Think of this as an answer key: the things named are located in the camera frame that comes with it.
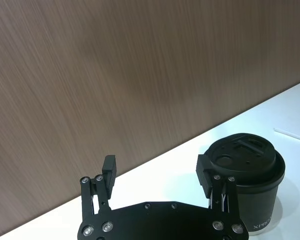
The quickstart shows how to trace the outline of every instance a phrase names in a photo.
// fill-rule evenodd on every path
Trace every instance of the white tabletop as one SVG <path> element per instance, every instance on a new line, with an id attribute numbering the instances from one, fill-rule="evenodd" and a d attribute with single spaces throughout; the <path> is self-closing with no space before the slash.
<path id="1" fill-rule="evenodd" d="M 274 145 L 285 160 L 286 171 L 267 231 L 249 239 L 300 240 L 300 140 L 275 132 L 274 128 L 300 134 L 300 84 L 119 176 L 109 205 L 117 209 L 147 201 L 177 201 L 207 207 L 208 200 L 196 174 L 198 154 L 220 138 L 251 133 Z M 78 197 L 0 240 L 76 240 L 81 222 Z"/>

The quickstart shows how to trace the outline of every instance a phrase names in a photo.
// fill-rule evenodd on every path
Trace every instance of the brown wood grain panel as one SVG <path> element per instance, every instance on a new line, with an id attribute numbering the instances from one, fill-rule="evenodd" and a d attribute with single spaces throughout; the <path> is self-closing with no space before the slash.
<path id="1" fill-rule="evenodd" d="M 300 0 L 0 0 L 0 235 L 299 82 Z"/>

